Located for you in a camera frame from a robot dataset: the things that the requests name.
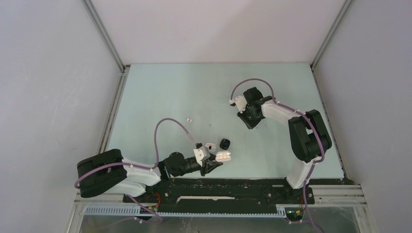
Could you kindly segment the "white oval charging case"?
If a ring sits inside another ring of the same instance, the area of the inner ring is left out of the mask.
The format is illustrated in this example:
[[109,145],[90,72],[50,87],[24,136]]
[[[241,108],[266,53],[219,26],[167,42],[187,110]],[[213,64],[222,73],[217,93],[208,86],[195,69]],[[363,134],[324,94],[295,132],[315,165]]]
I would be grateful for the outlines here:
[[217,162],[227,162],[231,160],[231,152],[229,151],[219,151],[215,155],[215,161]]

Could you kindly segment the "white gold-trimmed charging case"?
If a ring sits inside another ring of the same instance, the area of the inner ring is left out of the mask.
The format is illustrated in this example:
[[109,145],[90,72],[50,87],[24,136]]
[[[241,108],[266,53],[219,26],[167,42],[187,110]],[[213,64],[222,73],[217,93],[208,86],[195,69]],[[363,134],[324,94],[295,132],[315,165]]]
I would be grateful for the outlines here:
[[214,143],[205,143],[205,147],[209,152],[215,152],[216,151],[216,144]]

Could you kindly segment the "black charging case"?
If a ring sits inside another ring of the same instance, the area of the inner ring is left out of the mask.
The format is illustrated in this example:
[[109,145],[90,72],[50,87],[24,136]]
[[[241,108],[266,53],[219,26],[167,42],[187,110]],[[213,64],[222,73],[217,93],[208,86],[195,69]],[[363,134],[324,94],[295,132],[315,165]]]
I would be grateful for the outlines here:
[[223,139],[220,141],[219,147],[220,147],[222,150],[228,150],[229,147],[230,147],[230,144],[231,144],[230,140],[228,140],[228,139],[226,139],[226,138],[223,138]]

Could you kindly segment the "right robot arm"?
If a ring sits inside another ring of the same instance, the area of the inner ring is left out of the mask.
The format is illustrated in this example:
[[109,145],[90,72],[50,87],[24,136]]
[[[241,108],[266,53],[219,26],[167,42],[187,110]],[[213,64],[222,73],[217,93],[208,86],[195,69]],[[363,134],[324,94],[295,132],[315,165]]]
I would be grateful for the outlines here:
[[286,177],[289,186],[282,190],[285,201],[295,203],[302,197],[301,188],[308,184],[312,167],[325,159],[332,141],[319,111],[301,112],[281,104],[272,96],[264,97],[256,88],[231,97],[231,106],[238,109],[237,116],[248,129],[255,128],[262,120],[273,119],[289,128],[292,151],[296,157]]

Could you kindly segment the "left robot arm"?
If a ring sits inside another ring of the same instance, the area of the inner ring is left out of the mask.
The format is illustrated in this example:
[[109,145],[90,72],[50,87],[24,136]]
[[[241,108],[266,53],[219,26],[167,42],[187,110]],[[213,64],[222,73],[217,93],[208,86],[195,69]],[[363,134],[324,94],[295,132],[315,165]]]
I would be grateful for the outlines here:
[[152,186],[159,182],[197,171],[205,176],[230,160],[229,151],[210,154],[206,149],[195,149],[193,157],[185,158],[174,152],[154,167],[135,163],[123,157],[119,149],[112,149],[80,161],[77,164],[79,178],[74,186],[82,198],[112,193],[148,202],[154,195]]

